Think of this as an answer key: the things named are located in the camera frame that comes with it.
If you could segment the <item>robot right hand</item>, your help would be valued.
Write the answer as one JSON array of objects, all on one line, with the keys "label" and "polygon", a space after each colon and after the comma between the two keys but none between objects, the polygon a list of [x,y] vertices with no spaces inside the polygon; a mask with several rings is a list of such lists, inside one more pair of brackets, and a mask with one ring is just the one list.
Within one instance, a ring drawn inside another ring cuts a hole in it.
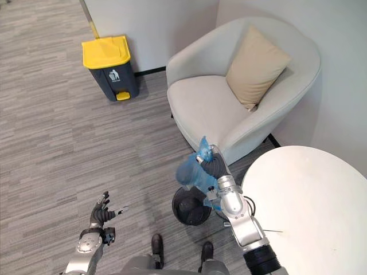
[{"label": "robot right hand", "polygon": [[222,176],[230,175],[231,173],[219,148],[216,145],[210,145],[209,148],[212,152],[212,160],[207,161],[201,156],[197,155],[196,161],[208,175],[216,179],[220,179]]}]

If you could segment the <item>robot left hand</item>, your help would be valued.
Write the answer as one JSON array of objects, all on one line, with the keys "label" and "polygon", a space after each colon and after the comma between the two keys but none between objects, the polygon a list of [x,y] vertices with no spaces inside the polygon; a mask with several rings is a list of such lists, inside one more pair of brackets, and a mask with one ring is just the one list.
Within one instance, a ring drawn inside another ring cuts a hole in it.
[{"label": "robot left hand", "polygon": [[100,228],[102,229],[104,224],[118,215],[122,215],[129,210],[128,206],[122,206],[121,208],[109,211],[108,204],[110,202],[110,194],[105,191],[97,200],[94,208],[92,209],[89,218],[89,228]]}]

